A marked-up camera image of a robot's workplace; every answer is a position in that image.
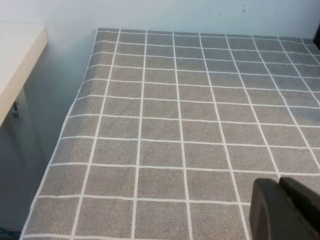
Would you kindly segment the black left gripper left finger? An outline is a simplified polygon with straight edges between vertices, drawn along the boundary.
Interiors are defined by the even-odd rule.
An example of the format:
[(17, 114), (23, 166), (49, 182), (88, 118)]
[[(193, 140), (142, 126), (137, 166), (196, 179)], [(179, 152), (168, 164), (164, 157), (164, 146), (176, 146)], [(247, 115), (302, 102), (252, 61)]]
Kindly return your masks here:
[(269, 178), (253, 183), (250, 230), (254, 240), (309, 240), (311, 232), (285, 191)]

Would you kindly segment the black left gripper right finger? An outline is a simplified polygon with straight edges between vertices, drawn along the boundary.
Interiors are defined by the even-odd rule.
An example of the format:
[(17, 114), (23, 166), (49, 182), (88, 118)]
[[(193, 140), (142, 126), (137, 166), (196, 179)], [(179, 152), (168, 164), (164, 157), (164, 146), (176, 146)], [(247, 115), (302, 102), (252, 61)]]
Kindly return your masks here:
[(303, 225), (305, 233), (319, 240), (320, 195), (292, 177), (281, 177), (279, 185), (293, 205), (294, 213)]

